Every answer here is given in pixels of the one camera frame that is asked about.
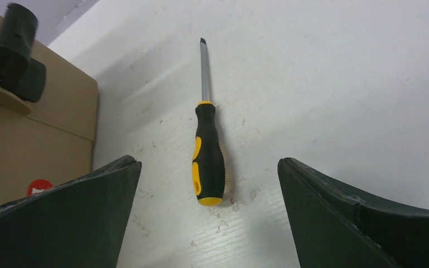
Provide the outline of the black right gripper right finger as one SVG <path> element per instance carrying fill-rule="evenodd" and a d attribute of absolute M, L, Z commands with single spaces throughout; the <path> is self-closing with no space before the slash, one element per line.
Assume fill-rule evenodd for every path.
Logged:
<path fill-rule="evenodd" d="M 394 202 L 294 159 L 277 165 L 301 267 L 429 267 L 429 210 Z"/>

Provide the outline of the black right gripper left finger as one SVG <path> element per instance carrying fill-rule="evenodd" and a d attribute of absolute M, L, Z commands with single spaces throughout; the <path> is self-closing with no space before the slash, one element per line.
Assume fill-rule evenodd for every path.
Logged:
<path fill-rule="evenodd" d="M 0 267 L 116 267 L 142 163 L 122 156 L 0 206 Z"/>

